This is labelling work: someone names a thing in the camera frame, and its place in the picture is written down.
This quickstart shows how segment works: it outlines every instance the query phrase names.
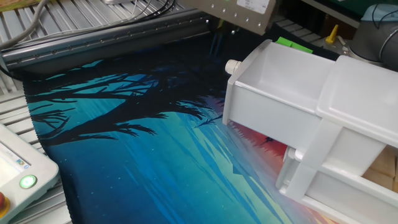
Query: yellow part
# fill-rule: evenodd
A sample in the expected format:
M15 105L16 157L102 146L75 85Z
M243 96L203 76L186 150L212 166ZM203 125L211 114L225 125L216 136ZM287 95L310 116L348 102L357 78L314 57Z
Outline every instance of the yellow part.
M329 44L332 44L336 40L336 35L337 35L337 30L338 30L338 25L335 25L335 28L333 28L333 31L331 32L330 36L326 38L326 42Z
M4 207L0 210L0 218L5 216L10 209L11 203L10 200L6 197L6 201L4 202Z

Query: white control box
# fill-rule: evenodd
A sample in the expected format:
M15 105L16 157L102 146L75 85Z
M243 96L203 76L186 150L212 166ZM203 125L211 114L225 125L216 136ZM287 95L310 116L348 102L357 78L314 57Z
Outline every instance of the white control box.
M58 165L0 124L0 224L39 199L58 180Z

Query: label sticker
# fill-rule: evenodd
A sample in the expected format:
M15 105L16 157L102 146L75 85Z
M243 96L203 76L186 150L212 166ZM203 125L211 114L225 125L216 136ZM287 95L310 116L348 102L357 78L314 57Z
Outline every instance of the label sticker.
M238 5L260 14L266 13L269 0L238 0Z

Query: red button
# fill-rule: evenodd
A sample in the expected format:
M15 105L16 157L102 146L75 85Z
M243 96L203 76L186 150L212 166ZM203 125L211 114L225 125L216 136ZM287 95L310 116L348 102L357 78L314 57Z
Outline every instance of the red button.
M2 208L3 208L4 204L5 204L5 202L6 202L6 198L5 198L4 194L2 194L2 193L0 192L0 210L2 210Z

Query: wooden board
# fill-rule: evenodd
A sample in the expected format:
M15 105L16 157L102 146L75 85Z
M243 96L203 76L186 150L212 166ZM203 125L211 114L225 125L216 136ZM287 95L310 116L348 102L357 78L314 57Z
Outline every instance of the wooden board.
M390 178L396 176L396 154L387 146L370 166L370 169Z
M371 182L374 182L375 184L378 184L380 186L383 186L389 190L392 190L392 185L393 185L393 178L388 177L386 175L383 175L381 173L378 173L372 169L368 169L362 176L363 178L370 180Z

